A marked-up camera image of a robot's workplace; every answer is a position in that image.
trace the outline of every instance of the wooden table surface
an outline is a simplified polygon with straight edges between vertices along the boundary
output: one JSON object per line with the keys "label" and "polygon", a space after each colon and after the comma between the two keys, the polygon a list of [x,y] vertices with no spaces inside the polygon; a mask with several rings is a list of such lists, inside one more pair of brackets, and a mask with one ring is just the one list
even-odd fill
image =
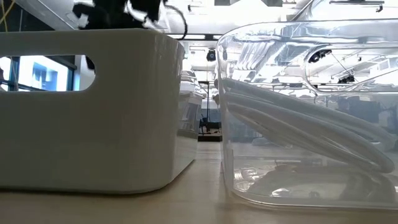
{"label": "wooden table surface", "polygon": [[197,160],[169,186],[149,194],[0,192],[0,223],[398,223],[398,212],[298,212],[248,204],[225,191],[219,145],[201,142]]}

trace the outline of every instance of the ceiling camera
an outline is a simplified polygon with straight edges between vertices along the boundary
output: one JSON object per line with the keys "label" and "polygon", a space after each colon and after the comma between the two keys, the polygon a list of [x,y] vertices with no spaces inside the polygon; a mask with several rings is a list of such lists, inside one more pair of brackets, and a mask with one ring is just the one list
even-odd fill
{"label": "ceiling camera", "polygon": [[216,60],[216,50],[210,49],[207,53],[206,59],[208,62],[214,62]]}
{"label": "ceiling camera", "polygon": [[317,53],[313,54],[308,60],[309,63],[318,62],[320,59],[326,57],[326,55],[331,54],[331,50],[320,50]]}

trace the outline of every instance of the light fixture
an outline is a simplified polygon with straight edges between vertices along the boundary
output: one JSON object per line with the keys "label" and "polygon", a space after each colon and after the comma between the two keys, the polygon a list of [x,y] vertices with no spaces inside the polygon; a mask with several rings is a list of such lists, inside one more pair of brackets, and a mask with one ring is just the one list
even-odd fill
{"label": "light fixture", "polygon": [[330,1],[329,4],[349,4],[349,5],[370,5],[370,6],[378,6],[384,4],[384,1],[367,1],[367,0],[340,0],[340,1]]}
{"label": "light fixture", "polygon": [[[168,36],[174,39],[179,39],[183,34],[169,34]],[[205,35],[187,35],[184,40],[204,40],[206,38]]]}
{"label": "light fixture", "polygon": [[207,51],[208,47],[201,47],[201,46],[189,46],[190,51]]}

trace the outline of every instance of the clear plastic bin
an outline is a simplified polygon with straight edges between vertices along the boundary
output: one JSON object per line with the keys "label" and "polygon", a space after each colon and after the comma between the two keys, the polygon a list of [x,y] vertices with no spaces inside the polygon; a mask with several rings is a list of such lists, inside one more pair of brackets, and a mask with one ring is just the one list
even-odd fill
{"label": "clear plastic bin", "polygon": [[398,208],[398,20],[254,24],[217,51],[231,191],[269,205]]}

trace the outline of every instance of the white cable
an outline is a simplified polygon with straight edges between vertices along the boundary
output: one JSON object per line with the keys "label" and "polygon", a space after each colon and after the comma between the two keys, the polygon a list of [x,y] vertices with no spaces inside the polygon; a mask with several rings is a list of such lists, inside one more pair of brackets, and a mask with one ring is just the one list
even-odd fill
{"label": "white cable", "polygon": [[[238,119],[242,116],[246,117],[246,120],[242,122],[260,131],[265,137],[272,133],[272,138],[277,136],[282,142],[300,146],[362,169],[385,173],[394,170],[394,163],[371,142],[347,129],[347,125],[341,125],[340,114],[344,113],[263,89],[260,89],[261,96],[263,96],[260,98],[258,93],[255,94],[256,91],[259,91],[258,87],[235,80],[223,79],[223,86],[227,89],[236,88],[245,92],[244,95],[225,93],[227,109],[234,115],[238,115]],[[291,99],[297,101],[293,105],[286,106],[286,103],[292,102]],[[326,115],[318,114],[317,108],[326,109]],[[355,129],[369,126],[369,124],[361,124],[358,121],[351,123],[356,125]],[[259,127],[265,127],[268,132],[261,131]],[[372,129],[363,130],[361,133],[366,133],[372,138],[379,138],[380,134],[374,132],[375,130]]]}

